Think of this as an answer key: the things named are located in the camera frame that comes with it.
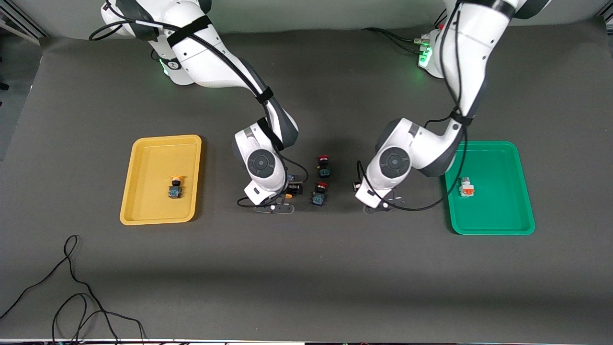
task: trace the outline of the green tray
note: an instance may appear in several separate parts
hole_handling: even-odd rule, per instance
[[[455,182],[464,143],[445,174],[447,189]],[[535,221],[517,147],[508,141],[470,141],[462,177],[474,196],[460,196],[458,182],[448,196],[451,225],[461,235],[530,235]]]

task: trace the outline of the black cable on table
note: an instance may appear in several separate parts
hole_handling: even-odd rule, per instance
[[[64,301],[64,303],[62,303],[62,305],[59,307],[59,309],[55,312],[55,315],[53,317],[53,322],[51,323],[51,337],[53,340],[53,344],[55,344],[55,328],[57,326],[57,320],[59,317],[60,312],[62,311],[62,309],[70,302],[72,301],[74,298],[80,297],[83,301],[83,314],[81,316],[81,319],[79,321],[79,325],[77,327],[77,331],[75,332],[75,335],[72,337],[71,341],[69,344],[73,344],[74,342],[78,342],[78,338],[79,338],[79,332],[80,330],[85,326],[85,324],[87,323],[87,321],[91,318],[92,315],[97,314],[99,312],[103,313],[105,320],[107,322],[107,326],[109,327],[109,331],[111,332],[111,334],[113,335],[116,343],[119,342],[119,337],[117,337],[117,334],[115,332],[115,330],[113,329],[113,325],[111,324],[110,320],[109,320],[109,315],[113,315],[116,317],[120,317],[124,320],[130,320],[133,322],[136,322],[137,325],[139,326],[139,332],[140,332],[140,338],[141,341],[143,341],[144,343],[144,339],[147,337],[147,334],[145,333],[145,329],[143,328],[143,325],[140,321],[138,321],[137,319],[133,319],[131,317],[127,317],[115,312],[111,312],[108,311],[106,309],[104,309],[104,307],[102,306],[102,303],[100,302],[100,300],[98,299],[98,297],[94,294],[91,286],[84,281],[80,281],[79,279],[77,279],[75,272],[74,272],[74,266],[72,263],[72,257],[71,255],[74,253],[74,250],[76,249],[78,244],[78,236],[77,235],[71,235],[66,239],[66,242],[64,243],[64,258],[62,260],[60,260],[54,267],[53,269],[38,283],[34,284],[34,285],[30,285],[29,287],[25,288],[24,291],[22,291],[22,293],[19,295],[19,297],[15,300],[15,302],[13,302],[13,304],[7,309],[7,311],[5,311],[2,316],[0,316],[0,319],[4,318],[18,303],[19,301],[23,298],[23,296],[25,295],[25,293],[38,286],[41,285],[43,282],[45,282],[49,277],[51,277],[55,271],[58,269],[59,266],[61,266],[64,262],[68,261],[69,264],[69,269],[70,269],[70,277],[72,278],[73,281],[84,285],[87,290],[88,293],[85,292],[79,292],[79,293],[75,293],[72,296],[70,296],[66,301]],[[89,317],[85,318],[85,315],[87,313],[87,307],[88,307],[88,303],[87,303],[87,299],[91,298],[92,300],[94,300],[98,306],[98,310],[94,311],[92,314],[89,315]]]
[[[412,44],[413,43],[412,39],[404,38],[402,36],[396,35],[395,33],[391,32],[391,31],[388,31],[388,30],[385,30],[385,29],[380,29],[380,28],[364,28],[362,30],[374,31],[374,32],[377,32],[377,33],[381,33],[381,34],[383,34],[383,36],[387,37],[390,41],[392,41],[392,43],[394,43],[398,48],[400,48],[400,49],[402,49],[402,50],[404,50],[406,52],[412,53],[412,54],[417,54],[417,55],[421,54],[420,51],[418,51],[418,50],[411,50],[411,49],[405,47],[404,45],[402,45],[402,44],[400,44],[399,42],[396,41],[396,40],[398,40],[398,41],[401,41],[401,42],[406,42],[406,43],[411,43]]]

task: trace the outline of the black cable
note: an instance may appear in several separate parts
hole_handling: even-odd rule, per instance
[[[370,189],[373,191],[375,196],[377,198],[379,198],[382,202],[387,203],[388,205],[392,206],[395,209],[399,209],[399,210],[403,210],[403,211],[411,211],[411,212],[419,212],[419,211],[425,211],[425,210],[431,209],[431,208],[435,207],[436,205],[442,203],[443,200],[445,200],[445,198],[447,198],[447,196],[451,193],[451,191],[453,191],[453,189],[455,188],[455,185],[458,183],[458,181],[460,180],[460,177],[462,176],[462,168],[464,168],[464,161],[466,160],[466,150],[468,148],[468,131],[466,130],[466,127],[462,127],[462,131],[463,131],[463,134],[464,134],[464,151],[462,153],[462,160],[460,162],[460,167],[458,169],[457,176],[455,177],[454,183],[451,184],[451,187],[449,187],[449,190],[447,191],[447,193],[442,198],[440,198],[439,200],[435,201],[433,204],[430,204],[430,205],[425,206],[425,207],[419,207],[419,208],[408,208],[408,207],[402,207],[402,206],[398,206],[398,205],[396,205],[394,203],[391,203],[390,200],[385,200],[384,198],[382,198],[375,191],[375,189],[373,188],[372,184],[370,184],[370,181],[366,177],[366,172],[364,171],[364,167],[362,166],[362,162],[361,161],[357,161],[357,163],[356,163],[357,170],[358,170],[358,176],[359,176],[359,174],[361,172],[362,175],[364,176],[364,180],[366,181],[366,183],[368,184]]]
[[[104,26],[101,26],[100,28],[94,30],[94,32],[91,33],[91,35],[89,35],[89,40],[90,41],[99,41],[101,39],[105,39],[105,38],[111,36],[112,34],[116,33],[119,29],[121,29],[123,24],[128,24],[128,23],[131,23],[131,22],[129,20],[120,20],[120,21],[116,21],[116,22],[111,23],[111,24],[106,24]],[[102,35],[100,37],[96,37],[96,35],[98,35],[99,33],[103,32],[104,30],[106,30],[108,28],[111,28],[112,26],[115,26],[115,25],[117,25],[117,27],[115,29],[111,30],[111,32],[106,33],[106,34],[104,34],[104,35]]]
[[[458,12],[459,6],[460,6],[459,2],[455,4],[454,10],[453,12],[451,12],[451,15],[449,16],[451,20],[453,20],[455,14]],[[445,26],[445,29],[443,30],[443,36],[441,38],[441,49],[440,49],[441,71],[443,73],[443,80],[445,80],[445,85],[447,86],[447,90],[451,94],[451,97],[454,99],[455,106],[458,109],[458,111],[460,111],[460,115],[461,115],[462,110],[460,108],[460,100],[462,97],[462,75],[460,73],[460,57],[459,57],[459,52],[458,52],[459,14],[458,14],[458,18],[456,18],[455,20],[455,62],[456,62],[457,69],[458,69],[458,83],[459,83],[458,94],[456,94],[453,91],[453,89],[451,88],[451,85],[449,84],[449,80],[447,79],[447,73],[445,72],[445,62],[443,59],[443,52],[444,52],[443,48],[445,46],[445,38],[447,38],[447,33],[449,32],[450,27],[451,25]]]
[[[13,308],[14,308],[14,307],[17,305],[17,303],[19,303],[19,301],[21,300],[21,298],[23,297],[23,295],[25,295],[25,294],[26,294],[26,292],[28,292],[28,290],[29,290],[29,289],[31,289],[31,288],[33,288],[33,287],[37,287],[38,285],[41,285],[41,284],[42,284],[42,283],[44,283],[44,282],[45,282],[47,279],[49,279],[49,277],[50,277],[50,276],[52,276],[52,275],[53,275],[53,273],[55,273],[55,271],[58,269],[58,267],[59,267],[60,265],[62,265],[64,262],[66,262],[66,260],[68,260],[68,256],[69,256],[70,254],[72,254],[72,251],[73,251],[74,249],[75,249],[75,248],[73,247],[73,248],[70,250],[70,252],[68,253],[68,255],[66,255],[66,257],[64,257],[64,258],[63,258],[63,259],[62,259],[60,262],[58,262],[58,263],[57,263],[57,265],[55,265],[55,267],[53,267],[53,269],[51,270],[51,272],[49,272],[49,274],[48,274],[48,275],[46,275],[46,276],[45,276],[45,277],[44,277],[44,278],[43,278],[41,281],[39,281],[38,283],[36,283],[36,284],[34,284],[34,285],[30,285],[29,287],[25,288],[25,290],[24,290],[24,291],[21,293],[21,295],[19,295],[19,297],[17,297],[17,299],[15,300],[15,302],[13,302],[13,304],[12,304],[12,305],[11,305],[11,306],[10,306],[8,309],[6,309],[6,311],[5,311],[5,312],[2,314],[2,316],[0,316],[0,320],[2,320],[2,319],[3,319],[3,318],[6,316],[6,314],[8,314],[8,313],[9,313],[9,312],[10,312],[10,311],[11,311],[11,310],[12,310],[12,309],[13,309]]]
[[[275,195],[275,197],[274,197],[274,198],[271,198],[271,199],[270,199],[270,200],[268,200],[266,203],[264,203],[264,204],[259,204],[259,205],[245,205],[245,204],[241,204],[241,203],[240,203],[241,201],[243,201],[243,200],[248,200],[248,199],[249,199],[249,197],[248,197],[248,196],[244,196],[243,198],[240,198],[240,199],[238,199],[238,200],[236,201],[236,205],[237,205],[237,206],[240,206],[240,207],[243,207],[243,208],[246,208],[246,209],[259,209],[259,208],[266,207],[266,206],[270,206],[270,205],[274,204],[274,203],[277,201],[277,199],[278,199],[278,198],[281,198],[281,197],[282,197],[282,194],[283,194],[284,192],[285,192],[285,191],[283,191],[283,192],[281,192],[281,193],[279,193],[279,194]]]
[[[296,162],[292,161],[291,159],[289,159],[288,157],[285,157],[284,155],[282,155],[280,153],[278,155],[279,155],[279,157],[281,157],[281,159],[284,159],[284,160],[292,163],[293,165],[297,166],[298,168],[302,169],[302,171],[305,172],[305,175],[306,175],[305,179],[302,180],[302,181],[295,182],[295,183],[305,184],[308,181],[308,170],[304,166],[300,165],[299,163],[296,163]]]
[[[428,128],[428,125],[431,124],[432,122],[443,122],[443,121],[449,120],[450,118],[451,118],[451,115],[447,115],[446,117],[439,118],[438,120],[427,120],[425,122],[424,128]]]
[[[438,23],[440,23],[441,21],[443,21],[443,20],[445,19],[445,18],[443,17],[443,15],[445,14],[445,12],[447,12],[447,8],[445,8],[445,9],[444,9],[444,10],[441,12],[441,14],[439,14],[439,15],[438,15],[438,17],[436,18],[436,20],[434,21],[434,27],[435,27],[435,28],[438,26]]]
[[[436,24],[436,28],[437,28],[437,29],[438,29],[439,25],[440,25],[440,24],[442,24],[442,23],[445,21],[445,19],[447,19],[447,16],[443,17],[443,19],[441,19],[441,21],[439,21],[439,22]]]
[[[376,31],[378,33],[382,33],[382,34],[387,35],[387,36],[392,36],[393,38],[395,38],[395,39],[397,39],[399,41],[402,41],[402,42],[413,43],[412,39],[408,39],[408,38],[396,35],[395,33],[393,33],[392,31],[389,31],[389,30],[385,30],[385,29],[381,29],[381,28],[364,28],[362,30]]]
[[[362,162],[360,162],[360,164],[356,164],[356,168],[357,168],[357,180],[358,182],[362,181],[362,171],[360,170],[360,166],[362,165]]]
[[[72,246],[69,249],[69,244],[71,241],[74,240],[74,243],[72,244]],[[55,315],[53,317],[53,322],[51,324],[51,337],[53,339],[53,344],[55,344],[55,327],[57,326],[57,319],[59,317],[60,312],[62,311],[62,309],[70,302],[72,301],[74,298],[80,297],[83,300],[83,315],[81,316],[81,320],[79,322],[79,325],[77,327],[77,331],[75,332],[75,335],[73,336],[72,339],[76,339],[76,341],[78,342],[78,336],[79,336],[79,332],[80,330],[85,326],[85,324],[87,323],[87,321],[91,318],[91,316],[101,312],[103,313],[105,320],[107,322],[107,326],[109,327],[109,331],[111,332],[111,334],[113,335],[113,337],[115,338],[115,341],[118,342],[119,341],[119,337],[117,337],[117,334],[115,332],[115,330],[113,329],[113,325],[110,323],[109,317],[108,315],[113,315],[113,316],[117,316],[120,317],[122,319],[125,320],[130,320],[130,321],[134,321],[138,324],[139,326],[139,332],[141,335],[141,340],[144,342],[144,339],[147,337],[147,334],[145,333],[145,329],[142,325],[142,323],[140,321],[138,321],[137,319],[133,319],[131,317],[127,317],[121,314],[117,314],[115,312],[111,312],[108,311],[106,309],[104,309],[102,307],[102,303],[100,302],[100,300],[96,297],[96,295],[94,294],[94,292],[92,291],[91,286],[83,281],[80,281],[77,279],[75,273],[74,273],[74,266],[72,264],[72,258],[70,257],[72,255],[72,253],[74,252],[74,250],[76,249],[78,244],[78,236],[77,235],[71,235],[66,239],[66,242],[64,242],[64,258],[62,260],[60,260],[54,267],[53,269],[38,283],[31,285],[29,287],[27,287],[22,293],[21,295],[19,295],[19,297],[15,300],[15,302],[13,302],[13,304],[7,309],[7,311],[5,311],[2,316],[0,316],[0,319],[2,319],[3,317],[5,317],[16,305],[17,303],[21,300],[21,298],[23,297],[23,295],[31,288],[40,285],[41,283],[45,282],[50,276],[53,275],[53,273],[55,273],[55,271],[58,269],[58,267],[60,265],[62,265],[64,262],[68,261],[69,264],[69,268],[70,268],[70,276],[72,278],[73,281],[81,284],[81,285],[85,285],[88,289],[89,293],[85,293],[85,292],[80,292],[80,293],[75,293],[72,296],[70,296],[66,301],[64,301],[64,303],[62,303],[62,305],[59,307],[59,309],[55,312]],[[94,300],[99,308],[99,310],[92,312],[92,314],[89,315],[89,317],[85,318],[85,315],[87,313],[87,308],[88,308],[88,303],[87,303],[87,299],[91,298],[92,300]]]
[[[55,327],[56,325],[58,325],[58,316],[60,312],[62,311],[62,309],[64,309],[64,307],[68,304],[68,302],[72,301],[72,299],[75,297],[80,297],[83,300],[83,315],[81,316],[81,321],[79,322],[79,326],[81,326],[81,324],[83,323],[83,320],[85,319],[85,315],[87,315],[87,299],[85,299],[86,296],[89,297],[89,295],[87,295],[84,292],[75,293],[74,295],[70,296],[66,301],[64,301],[64,303],[62,303],[59,309],[55,312],[55,315],[53,316],[53,321],[51,322],[52,344],[55,344]],[[75,336],[72,339],[78,340],[79,331],[80,331],[80,327],[77,327],[77,332],[75,333]]]
[[[365,28],[365,29],[362,29],[362,30],[375,31],[375,32],[381,33],[381,34],[383,34],[383,36],[387,37],[390,41],[392,41],[392,43],[394,43],[398,48],[404,50],[405,52],[409,52],[409,53],[417,54],[417,55],[421,54],[421,52],[418,51],[418,50],[411,50],[411,49],[405,47],[404,45],[400,44],[399,42],[397,42],[395,40],[395,38],[400,40],[400,41],[402,41],[402,42],[410,42],[410,43],[413,43],[413,40],[405,39],[404,37],[401,37],[401,36],[398,36],[398,35],[396,35],[394,33],[391,33],[388,30],[383,30],[383,29],[379,29],[379,28]]]

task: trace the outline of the white wall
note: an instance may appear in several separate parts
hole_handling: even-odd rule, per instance
[[[85,39],[104,22],[103,0],[13,0],[54,36]],[[553,0],[516,25],[571,23],[592,17],[608,0]],[[213,0],[210,17],[222,33],[295,29],[406,28],[432,23],[441,0]]]

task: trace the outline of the metal frame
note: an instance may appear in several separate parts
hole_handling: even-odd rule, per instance
[[[49,34],[11,0],[0,0],[0,10],[28,36],[39,39]]]
[[[604,17],[604,21],[607,23],[607,31],[609,35],[613,34],[613,0],[609,1],[599,12]]]

